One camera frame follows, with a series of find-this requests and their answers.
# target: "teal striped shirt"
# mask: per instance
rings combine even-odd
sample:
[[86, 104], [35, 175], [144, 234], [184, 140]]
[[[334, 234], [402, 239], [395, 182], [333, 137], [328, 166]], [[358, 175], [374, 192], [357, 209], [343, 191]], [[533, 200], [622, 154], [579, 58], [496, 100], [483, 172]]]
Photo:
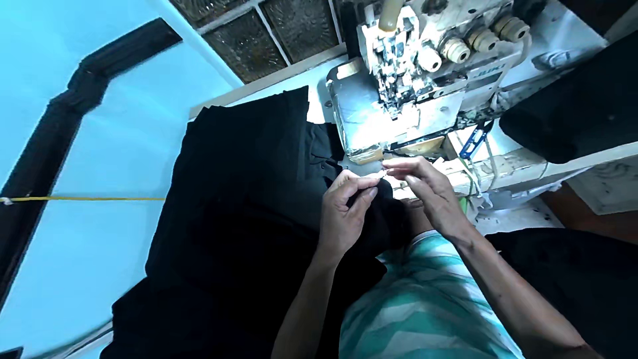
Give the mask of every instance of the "teal striped shirt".
[[436, 231], [379, 256], [388, 272], [346, 311], [341, 358], [523, 358], [454, 246]]

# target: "finger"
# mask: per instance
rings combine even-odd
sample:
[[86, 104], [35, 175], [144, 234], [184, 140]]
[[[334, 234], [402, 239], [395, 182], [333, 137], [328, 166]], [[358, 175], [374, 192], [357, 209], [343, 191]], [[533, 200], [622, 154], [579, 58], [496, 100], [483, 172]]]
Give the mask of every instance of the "finger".
[[432, 166], [422, 156], [418, 157], [404, 157], [404, 158], [391, 158], [382, 162], [383, 166], [388, 169], [409, 169], [412, 170], [412, 174], [417, 177], [433, 178], [440, 172]]
[[422, 181], [411, 174], [405, 176], [405, 180], [408, 182], [412, 192], [414, 192], [414, 194], [417, 195], [423, 203], [427, 203], [435, 199], [436, 194], [434, 194], [432, 188], [425, 181]]
[[399, 181], [405, 181], [405, 176], [411, 174], [411, 169], [405, 168], [391, 168], [388, 170], [387, 175], [396, 178]]
[[345, 205], [358, 190], [376, 186], [377, 183], [378, 178], [351, 178], [334, 190], [335, 202], [337, 205]]
[[372, 200], [375, 199], [378, 192], [379, 189], [376, 187], [369, 188], [361, 192], [361, 194], [357, 196], [355, 204], [353, 204], [348, 211], [348, 216], [352, 216], [353, 218], [363, 221], [363, 218], [366, 216], [367, 209], [370, 208], [370, 204], [372, 204]]
[[334, 179], [334, 182], [332, 182], [330, 188], [328, 188], [328, 192], [332, 192], [335, 189], [339, 188], [343, 183], [350, 180], [351, 178], [359, 178], [359, 176], [349, 169], [342, 170], [341, 173], [339, 173], [339, 176]]

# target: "black garment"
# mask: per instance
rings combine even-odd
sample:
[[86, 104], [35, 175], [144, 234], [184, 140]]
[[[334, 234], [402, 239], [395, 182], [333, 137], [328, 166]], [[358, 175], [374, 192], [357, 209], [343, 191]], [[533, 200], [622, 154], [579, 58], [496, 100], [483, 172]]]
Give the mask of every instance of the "black garment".
[[506, 111], [506, 135], [554, 164], [638, 141], [638, 31]]
[[[305, 87], [204, 109], [189, 123], [147, 277], [113, 305], [114, 341], [102, 358], [270, 356], [343, 157], [334, 125], [306, 122], [307, 111]], [[408, 240], [404, 218], [381, 182], [337, 268], [321, 355], [337, 356], [343, 312], [385, 273], [375, 256]]]
[[486, 238], [604, 358], [638, 358], [638, 246], [560, 228]]

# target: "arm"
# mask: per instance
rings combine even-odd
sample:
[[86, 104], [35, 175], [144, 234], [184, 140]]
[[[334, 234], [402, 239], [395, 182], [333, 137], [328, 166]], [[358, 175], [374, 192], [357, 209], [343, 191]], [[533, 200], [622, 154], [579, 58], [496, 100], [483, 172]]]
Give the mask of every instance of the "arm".
[[[323, 196], [317, 250], [279, 328], [271, 358], [315, 357], [334, 272], [361, 235], [366, 211], [377, 193], [372, 186], [378, 182], [378, 179], [360, 178], [343, 170]], [[349, 208], [348, 199], [364, 189]]]
[[449, 180], [422, 157], [384, 161], [388, 174], [408, 182], [430, 223], [448, 239], [494, 312], [527, 358], [600, 358], [576, 329], [501, 258], [472, 226]]

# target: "wall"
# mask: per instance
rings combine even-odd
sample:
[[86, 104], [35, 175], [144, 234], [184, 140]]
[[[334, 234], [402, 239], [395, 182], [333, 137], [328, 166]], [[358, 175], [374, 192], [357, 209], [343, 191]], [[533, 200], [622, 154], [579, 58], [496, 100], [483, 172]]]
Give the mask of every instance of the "wall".
[[[2, 183], [78, 62], [157, 16], [143, 1], [0, 3]], [[231, 89], [185, 44], [114, 79], [84, 116], [54, 194], [165, 196], [188, 109]], [[0, 352], [33, 356], [108, 320], [144, 276], [162, 204], [48, 203], [0, 313]]]

